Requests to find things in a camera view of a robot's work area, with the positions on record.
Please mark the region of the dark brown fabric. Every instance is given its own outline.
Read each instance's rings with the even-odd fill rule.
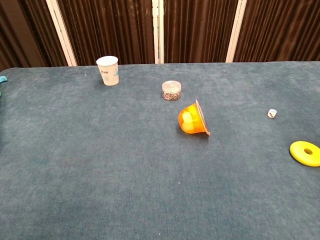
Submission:
[[[0,71],[67,66],[46,0],[0,1]]]
[[[165,0],[164,61],[225,62],[238,0]]]
[[[155,62],[152,0],[58,0],[78,65]]]
[[[320,61],[320,0],[248,0],[233,61]]]

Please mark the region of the yellow donut-shaped toy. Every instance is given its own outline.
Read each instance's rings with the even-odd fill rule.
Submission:
[[[295,141],[290,146],[292,157],[298,162],[310,166],[320,166],[320,148],[307,141]]]

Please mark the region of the white post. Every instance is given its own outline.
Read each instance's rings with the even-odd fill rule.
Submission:
[[[152,18],[153,18],[153,42],[154,42],[154,63],[159,63],[159,2],[158,0],[152,0]]]
[[[46,0],[46,4],[48,5],[52,21],[54,23],[56,33],[58,34],[68,66],[77,66],[77,61],[68,37],[66,25],[62,17],[58,2],[57,0]]]
[[[164,40],[164,0],[159,0],[159,58],[160,63],[165,63],[165,40]]]
[[[232,63],[234,61],[234,56],[236,52],[236,47],[238,43],[238,38],[240,34],[242,19],[244,18],[247,0],[238,0],[238,5],[236,7],[233,27],[228,47],[228,52],[226,54],[226,63]]]

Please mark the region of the dice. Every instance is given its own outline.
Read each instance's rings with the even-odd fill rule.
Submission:
[[[268,116],[269,118],[273,119],[273,118],[276,116],[276,114],[277,114],[277,110],[270,109],[270,110],[268,111],[267,116]]]

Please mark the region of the white paper cup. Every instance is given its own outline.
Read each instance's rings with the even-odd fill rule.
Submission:
[[[96,64],[98,65],[103,83],[105,85],[113,86],[119,82],[117,57],[103,56],[96,61]]]

